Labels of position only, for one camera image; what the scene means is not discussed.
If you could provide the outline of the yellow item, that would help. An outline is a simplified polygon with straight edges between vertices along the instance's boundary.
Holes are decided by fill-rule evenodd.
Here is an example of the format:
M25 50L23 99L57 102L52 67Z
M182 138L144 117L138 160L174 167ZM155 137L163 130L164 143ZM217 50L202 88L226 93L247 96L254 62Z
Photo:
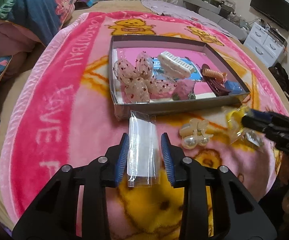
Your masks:
M242 124L242 118L249 113L248 106L225 110L230 144L244 143L255 150L261 150L264 146L263 139L252 129Z

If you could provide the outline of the blue square hair clip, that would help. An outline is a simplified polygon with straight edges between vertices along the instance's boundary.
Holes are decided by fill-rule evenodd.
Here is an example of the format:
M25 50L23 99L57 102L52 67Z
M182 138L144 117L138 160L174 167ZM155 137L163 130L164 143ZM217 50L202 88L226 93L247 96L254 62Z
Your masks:
M244 92L240 84L234 81L227 80L225 81L224 86L227 90L229 90L230 95L237 95Z

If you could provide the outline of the clear plastic packet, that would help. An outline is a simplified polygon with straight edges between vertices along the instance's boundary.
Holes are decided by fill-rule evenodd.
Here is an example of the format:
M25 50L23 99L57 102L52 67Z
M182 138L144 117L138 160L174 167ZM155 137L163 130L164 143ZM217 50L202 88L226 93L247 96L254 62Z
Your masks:
M151 187L159 182L160 154L157 127L150 116L130 112L128 187Z

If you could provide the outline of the pink pompom hair clip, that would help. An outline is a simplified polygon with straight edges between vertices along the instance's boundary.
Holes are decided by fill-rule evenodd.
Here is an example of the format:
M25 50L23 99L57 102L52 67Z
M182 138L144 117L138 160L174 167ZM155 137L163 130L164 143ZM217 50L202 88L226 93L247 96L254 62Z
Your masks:
M195 100L196 96L193 92L195 81L190 79L183 79L177 81L177 86L172 94L174 101Z

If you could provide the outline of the white claw hair clip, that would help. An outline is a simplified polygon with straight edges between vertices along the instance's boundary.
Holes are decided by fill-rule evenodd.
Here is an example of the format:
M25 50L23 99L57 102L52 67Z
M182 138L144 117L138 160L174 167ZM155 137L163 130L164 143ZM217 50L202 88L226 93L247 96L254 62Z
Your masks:
M164 74L172 79L188 79L195 72L192 65L168 51L160 53L158 60L160 67L164 70Z

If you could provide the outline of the white drawer cabinet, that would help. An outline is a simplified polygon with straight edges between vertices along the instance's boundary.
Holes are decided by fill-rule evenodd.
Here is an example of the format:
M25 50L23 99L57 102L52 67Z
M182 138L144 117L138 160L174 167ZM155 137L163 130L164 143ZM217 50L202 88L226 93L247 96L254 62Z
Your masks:
M281 42L257 22L253 24L244 46L250 49L267 68L282 63L287 54L286 43Z

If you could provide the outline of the pearl butterfly hair clip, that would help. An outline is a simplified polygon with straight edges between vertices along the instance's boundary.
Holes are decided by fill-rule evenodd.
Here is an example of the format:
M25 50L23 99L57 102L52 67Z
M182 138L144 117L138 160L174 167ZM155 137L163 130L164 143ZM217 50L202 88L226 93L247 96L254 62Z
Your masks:
M191 119L179 129L181 145L187 150L192 150L197 146L206 146L213 134L206 133L208 120Z

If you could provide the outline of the pink bear fleece blanket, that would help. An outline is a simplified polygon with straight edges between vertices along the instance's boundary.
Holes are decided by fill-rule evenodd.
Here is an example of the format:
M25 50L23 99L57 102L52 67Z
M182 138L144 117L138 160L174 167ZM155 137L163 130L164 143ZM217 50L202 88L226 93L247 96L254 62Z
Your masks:
M124 34L180 37L208 43L250 90L243 103L261 111L288 115L280 97L249 56L217 30L190 20L144 12L91 12L61 30L42 54L14 107L0 159L2 199L13 224L64 164L83 166L119 143L128 122L117 121L109 92L109 47ZM282 153L264 140L264 150L230 144L225 112L207 109L156 119L179 145L178 130L190 119L208 120L215 132L206 147L185 150L201 164L226 165L256 200L272 187ZM162 170L151 188L107 189L112 239L178 239L183 189L173 189Z

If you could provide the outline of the black flat television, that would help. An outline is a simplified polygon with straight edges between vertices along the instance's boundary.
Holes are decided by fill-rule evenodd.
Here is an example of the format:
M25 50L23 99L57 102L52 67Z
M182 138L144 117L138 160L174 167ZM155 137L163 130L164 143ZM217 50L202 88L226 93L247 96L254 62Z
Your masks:
M250 6L289 31L289 2L286 0L251 0Z

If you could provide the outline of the grey cluttered desk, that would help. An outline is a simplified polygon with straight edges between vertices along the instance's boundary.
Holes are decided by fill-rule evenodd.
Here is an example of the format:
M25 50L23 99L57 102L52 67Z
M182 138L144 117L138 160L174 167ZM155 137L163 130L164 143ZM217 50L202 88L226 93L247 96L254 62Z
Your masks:
M227 36L234 37L243 43L248 33L241 29L239 26L230 22L220 15L221 7L215 7L210 3L203 2L202 0L183 0L186 9L196 12L210 21L210 24L218 29L223 29Z

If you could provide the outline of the shallow cardboard tray box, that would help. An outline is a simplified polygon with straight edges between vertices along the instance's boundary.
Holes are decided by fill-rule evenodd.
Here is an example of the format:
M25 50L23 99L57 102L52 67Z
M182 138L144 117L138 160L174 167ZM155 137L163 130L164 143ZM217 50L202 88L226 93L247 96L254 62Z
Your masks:
M198 66L202 74L202 65L207 64L212 70L227 73L227 80L240 84L244 92L237 95L216 96L208 83L202 79L194 80L195 100L174 101L169 98L152 99L149 102L131 103L124 93L124 88L117 80L112 68L121 57L132 64L141 52L146 52L155 58L164 51L179 58L187 58ZM137 111L149 115L170 114L177 112L190 112L199 109L220 107L242 102L250 93L250 90L229 66L229 64L205 42L187 40L184 38L153 36L153 35L121 35L113 36L109 50L109 87L115 115L118 120L127 119L131 111Z

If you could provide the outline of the speckled sheer bow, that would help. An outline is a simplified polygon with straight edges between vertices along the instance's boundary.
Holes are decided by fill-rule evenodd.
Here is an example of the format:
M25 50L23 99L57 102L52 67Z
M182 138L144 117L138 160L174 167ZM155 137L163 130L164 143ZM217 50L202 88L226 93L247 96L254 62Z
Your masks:
M123 57L114 63L112 70L129 102L149 102L172 96L176 81L165 75L162 79L155 77L153 68L153 58L144 51L137 55L134 64Z

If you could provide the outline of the lavender sheet on bed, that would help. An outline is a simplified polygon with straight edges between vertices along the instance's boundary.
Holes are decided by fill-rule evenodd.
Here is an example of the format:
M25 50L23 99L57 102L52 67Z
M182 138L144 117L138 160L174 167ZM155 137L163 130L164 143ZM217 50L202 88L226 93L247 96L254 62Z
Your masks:
M155 12L158 15L165 15L174 18L180 18L182 20L195 21L205 27L215 29L222 34L227 35L231 38L235 38L237 40L237 37L235 35L230 34L227 30L220 27L217 23L212 22L211 20L201 16L200 14L197 14L194 11L188 10L184 7L180 7L172 3L154 0L141 0L141 3L144 7L150 9L152 12Z

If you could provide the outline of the floral navy pink duvet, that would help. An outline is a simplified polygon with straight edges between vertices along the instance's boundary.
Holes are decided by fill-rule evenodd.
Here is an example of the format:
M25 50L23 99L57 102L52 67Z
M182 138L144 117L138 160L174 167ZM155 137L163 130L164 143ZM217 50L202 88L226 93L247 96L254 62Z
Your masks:
M37 43L47 46L76 0L0 0L0 82L15 75Z

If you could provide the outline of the purple striped pillow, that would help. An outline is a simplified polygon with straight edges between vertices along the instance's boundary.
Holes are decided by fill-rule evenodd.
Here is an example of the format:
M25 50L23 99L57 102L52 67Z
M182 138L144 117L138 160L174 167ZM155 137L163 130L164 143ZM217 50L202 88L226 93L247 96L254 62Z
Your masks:
M75 9L87 9L95 5L99 0L76 0L74 3Z

